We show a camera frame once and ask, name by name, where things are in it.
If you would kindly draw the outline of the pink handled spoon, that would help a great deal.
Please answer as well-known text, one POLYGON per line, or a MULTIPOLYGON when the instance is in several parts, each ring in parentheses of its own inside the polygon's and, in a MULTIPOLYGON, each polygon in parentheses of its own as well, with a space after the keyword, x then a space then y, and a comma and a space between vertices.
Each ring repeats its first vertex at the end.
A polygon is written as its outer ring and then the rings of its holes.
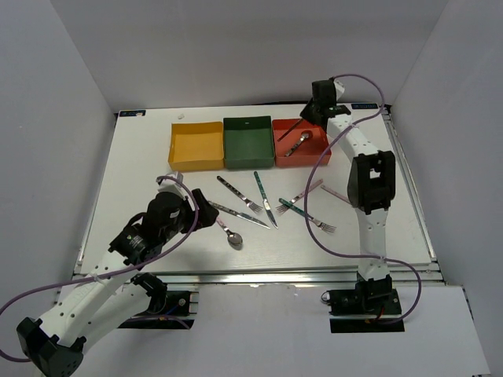
POLYGON ((242 236, 237 232, 231 231, 221 218, 216 218, 216 223, 226 233, 226 239, 227 239, 228 244, 232 248, 234 248, 236 250, 240 250, 243 247, 243 243, 244 243, 242 236))

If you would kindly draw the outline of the teal handled spoon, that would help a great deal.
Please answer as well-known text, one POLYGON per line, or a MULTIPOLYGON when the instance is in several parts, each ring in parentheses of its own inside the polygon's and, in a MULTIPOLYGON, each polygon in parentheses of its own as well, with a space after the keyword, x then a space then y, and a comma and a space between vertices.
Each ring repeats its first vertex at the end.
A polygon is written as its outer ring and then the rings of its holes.
POLYGON ((291 125, 278 139, 277 142, 281 142, 284 138, 286 138, 299 124, 303 122, 304 119, 298 119, 293 125, 291 125))

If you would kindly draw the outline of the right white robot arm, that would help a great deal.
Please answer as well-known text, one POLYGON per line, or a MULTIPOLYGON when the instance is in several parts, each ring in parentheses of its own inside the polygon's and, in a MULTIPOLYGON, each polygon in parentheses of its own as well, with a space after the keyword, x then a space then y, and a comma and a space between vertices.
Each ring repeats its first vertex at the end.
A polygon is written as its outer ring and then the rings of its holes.
POLYGON ((318 241, 315 243, 333 256, 358 260, 359 290, 354 294, 355 305, 364 313, 373 313, 392 290, 386 261, 385 225, 396 193, 396 159, 393 152, 378 149, 358 124, 377 117, 384 108, 379 107, 375 114, 354 121, 351 111, 337 104, 344 93, 337 77, 314 81, 311 87, 311 99, 300 117, 321 127, 351 162, 347 198, 358 218, 359 253, 341 254, 318 241))

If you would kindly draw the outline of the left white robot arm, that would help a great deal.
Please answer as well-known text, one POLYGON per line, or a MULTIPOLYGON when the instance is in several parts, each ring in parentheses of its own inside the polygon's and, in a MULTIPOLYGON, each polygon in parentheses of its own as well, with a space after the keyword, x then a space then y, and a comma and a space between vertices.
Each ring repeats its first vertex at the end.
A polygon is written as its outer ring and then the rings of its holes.
POLYGON ((110 243, 102 260, 78 284, 38 319, 17 326, 21 349, 45 376, 70 376, 84 353, 100 338, 131 317, 158 315, 167 301, 167 286, 141 265, 160 255, 179 233, 213 226, 218 210, 199 189, 192 191, 196 207, 177 191, 160 192, 146 211, 133 216, 110 243))

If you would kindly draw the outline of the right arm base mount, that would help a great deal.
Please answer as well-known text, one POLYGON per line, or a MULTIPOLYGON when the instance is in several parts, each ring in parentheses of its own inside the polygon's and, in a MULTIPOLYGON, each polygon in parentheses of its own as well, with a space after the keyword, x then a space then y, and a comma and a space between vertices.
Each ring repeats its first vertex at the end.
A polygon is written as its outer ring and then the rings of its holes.
POLYGON ((359 277, 352 289, 334 289, 321 294, 329 307, 333 334, 404 332, 398 292, 387 275, 380 280, 359 277))

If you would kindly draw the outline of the black handled spoon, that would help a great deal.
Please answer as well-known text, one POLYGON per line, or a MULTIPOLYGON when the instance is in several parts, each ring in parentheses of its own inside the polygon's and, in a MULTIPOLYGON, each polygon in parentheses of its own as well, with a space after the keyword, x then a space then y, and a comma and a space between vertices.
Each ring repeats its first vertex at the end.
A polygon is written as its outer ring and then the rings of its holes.
POLYGON ((284 157, 291 156, 305 141, 311 139, 312 135, 313 134, 311 131, 301 133, 301 136, 299 137, 297 142, 284 154, 284 157))

